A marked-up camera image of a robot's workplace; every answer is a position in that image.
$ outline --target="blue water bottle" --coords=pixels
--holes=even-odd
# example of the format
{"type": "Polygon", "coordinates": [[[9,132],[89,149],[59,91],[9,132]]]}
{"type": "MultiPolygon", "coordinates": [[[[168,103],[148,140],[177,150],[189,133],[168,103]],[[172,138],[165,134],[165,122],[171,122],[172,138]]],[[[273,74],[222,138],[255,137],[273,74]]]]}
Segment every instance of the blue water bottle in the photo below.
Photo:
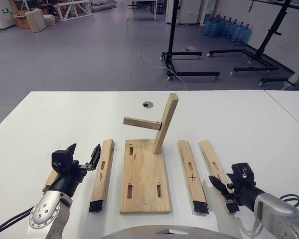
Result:
{"type": "Polygon", "coordinates": [[[227,31],[228,31],[228,27],[229,27],[231,24],[232,24],[232,21],[231,21],[231,17],[230,17],[229,20],[226,21],[225,24],[224,24],[223,31],[221,32],[221,35],[222,35],[222,36],[226,36],[227,31]]]}
{"type": "Polygon", "coordinates": [[[243,24],[244,24],[244,22],[242,21],[240,23],[240,25],[235,28],[235,30],[233,31],[233,34],[231,36],[231,39],[230,39],[231,42],[235,42],[236,37],[238,36],[240,30],[243,29],[243,24]]]}
{"type": "Polygon", "coordinates": [[[227,30],[227,34],[226,34],[226,38],[230,39],[231,35],[233,34],[233,31],[235,30],[236,26],[237,26],[237,19],[235,19],[235,21],[228,26],[228,30],[227,30]]]}
{"type": "Polygon", "coordinates": [[[210,31],[209,31],[209,34],[208,34],[209,37],[212,37],[212,38],[218,37],[219,23],[220,23],[219,18],[211,23],[210,31]]]}
{"type": "Polygon", "coordinates": [[[235,44],[237,46],[246,45],[246,43],[249,39],[250,33],[251,33],[251,30],[248,27],[249,27],[249,24],[247,24],[245,28],[240,30],[240,32],[239,32],[239,34],[238,34],[238,36],[236,37],[236,40],[235,40],[235,44]]]}
{"type": "Polygon", "coordinates": [[[211,27],[211,23],[214,20],[214,16],[211,16],[206,22],[205,22],[205,27],[204,27],[204,31],[203,31],[203,35],[208,36],[209,31],[210,31],[210,27],[211,27]]]}
{"type": "Polygon", "coordinates": [[[227,21],[226,21],[226,16],[224,16],[224,18],[221,19],[221,20],[219,21],[219,28],[218,28],[218,35],[219,35],[219,36],[220,36],[221,33],[223,32],[224,25],[225,25],[226,22],[227,22],[227,21]]]}

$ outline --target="handwritten mark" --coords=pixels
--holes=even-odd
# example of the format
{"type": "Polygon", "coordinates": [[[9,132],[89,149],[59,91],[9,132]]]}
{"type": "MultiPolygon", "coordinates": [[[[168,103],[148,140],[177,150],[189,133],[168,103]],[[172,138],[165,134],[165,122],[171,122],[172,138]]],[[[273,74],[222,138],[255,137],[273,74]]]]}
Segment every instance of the handwritten mark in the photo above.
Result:
{"type": "Polygon", "coordinates": [[[191,178],[192,182],[195,181],[195,179],[196,179],[196,177],[194,177],[194,174],[191,174],[191,177],[189,177],[189,178],[191,178]]]}

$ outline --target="white cable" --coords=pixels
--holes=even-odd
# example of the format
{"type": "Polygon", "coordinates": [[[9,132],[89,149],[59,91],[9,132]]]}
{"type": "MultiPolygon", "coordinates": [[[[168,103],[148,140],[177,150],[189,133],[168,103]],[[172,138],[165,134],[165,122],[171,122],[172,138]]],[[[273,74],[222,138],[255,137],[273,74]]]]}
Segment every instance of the white cable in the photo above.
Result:
{"type": "Polygon", "coordinates": [[[166,70],[170,71],[170,72],[173,73],[173,74],[174,74],[180,81],[183,82],[183,84],[184,84],[184,86],[185,86],[185,89],[186,89],[187,91],[189,91],[189,89],[187,88],[185,82],[184,82],[178,75],[176,75],[175,72],[173,72],[172,70],[168,69],[168,68],[165,67],[165,66],[154,66],[153,63],[152,63],[149,59],[145,58],[144,55],[141,54],[140,49],[142,49],[143,47],[145,47],[145,46],[147,45],[148,42],[154,40],[155,38],[159,38],[159,37],[165,35],[166,33],[167,33],[167,31],[164,32],[162,35],[159,35],[159,36],[155,36],[155,37],[150,38],[150,39],[147,40],[141,47],[139,47],[139,48],[138,48],[138,59],[139,59],[140,61],[144,62],[144,63],[146,63],[146,62],[148,61],[148,62],[150,63],[150,65],[151,65],[153,68],[155,68],[155,69],[157,69],[157,68],[165,68],[166,70]]]}

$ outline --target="white table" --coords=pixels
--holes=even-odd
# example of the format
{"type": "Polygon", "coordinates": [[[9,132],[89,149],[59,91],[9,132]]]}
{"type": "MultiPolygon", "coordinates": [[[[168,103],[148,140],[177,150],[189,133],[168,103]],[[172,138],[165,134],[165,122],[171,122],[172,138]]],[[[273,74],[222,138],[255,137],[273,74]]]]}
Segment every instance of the white table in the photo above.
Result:
{"type": "MultiPolygon", "coordinates": [[[[63,239],[97,239],[144,225],[183,225],[248,238],[254,216],[246,207],[229,215],[215,198],[197,143],[209,139],[225,172],[248,162],[258,187],[275,196],[299,195],[299,124],[265,91],[177,92],[177,105],[163,143],[172,212],[120,215],[126,139],[154,138],[150,129],[123,125],[123,117],[160,120],[170,92],[31,92],[0,124],[0,224],[36,204],[51,171],[51,153],[77,143],[76,160],[90,160],[97,143],[112,138],[115,151],[108,199],[100,213],[88,213],[96,172],[76,190],[63,239]],[[145,109],[144,101],[154,107],[145,109]],[[192,211],[176,142],[191,144],[211,212],[192,211]]],[[[20,239],[27,220],[1,234],[20,239]]],[[[258,239],[272,238],[263,230],[258,239]]]]}
{"type": "Polygon", "coordinates": [[[266,91],[299,123],[299,91],[266,91]]]}
{"type": "MultiPolygon", "coordinates": [[[[153,1],[154,2],[154,13],[153,13],[153,17],[154,20],[156,20],[156,13],[157,13],[157,0],[137,0],[138,1],[153,1]]],[[[129,20],[129,3],[133,3],[135,2],[135,0],[125,0],[126,2],[126,21],[129,20]]]]}

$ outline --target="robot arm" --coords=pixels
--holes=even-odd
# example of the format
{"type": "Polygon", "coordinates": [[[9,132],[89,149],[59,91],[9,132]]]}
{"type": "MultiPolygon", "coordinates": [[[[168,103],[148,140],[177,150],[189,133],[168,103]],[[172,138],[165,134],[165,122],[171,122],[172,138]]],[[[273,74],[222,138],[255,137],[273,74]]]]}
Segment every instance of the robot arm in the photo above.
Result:
{"type": "Polygon", "coordinates": [[[254,173],[248,163],[233,164],[232,170],[232,174],[227,174],[232,181],[227,187],[234,189],[233,194],[227,191],[218,178],[210,176],[210,181],[223,196],[253,211],[256,219],[276,238],[299,239],[299,210],[255,187],[254,173]]]}
{"type": "Polygon", "coordinates": [[[278,239],[299,239],[299,210],[269,193],[255,200],[254,214],[278,239]]]}
{"type": "Polygon", "coordinates": [[[52,153],[52,167],[59,174],[47,189],[40,202],[30,212],[25,239],[61,239],[70,216],[70,207],[77,186],[87,171],[95,170],[101,154],[101,146],[93,150],[90,163],[79,165],[73,160],[76,144],[66,150],[52,153]]]}

